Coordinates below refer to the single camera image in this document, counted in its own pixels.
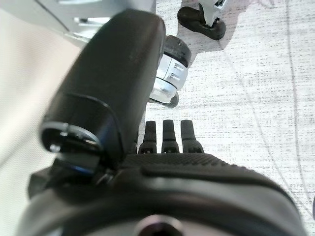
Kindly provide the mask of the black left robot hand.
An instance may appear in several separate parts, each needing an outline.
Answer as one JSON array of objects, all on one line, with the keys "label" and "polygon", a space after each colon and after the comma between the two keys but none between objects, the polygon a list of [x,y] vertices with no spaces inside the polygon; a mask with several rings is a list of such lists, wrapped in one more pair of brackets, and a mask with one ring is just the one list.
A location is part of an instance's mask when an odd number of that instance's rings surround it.
[{"label": "black left robot hand", "polygon": [[183,152],[171,121],[163,151],[153,124],[136,150],[163,54],[149,12],[114,16],[85,46],[40,125],[50,167],[31,175],[18,236],[304,236],[289,195],[269,178],[203,151],[190,120]]}]

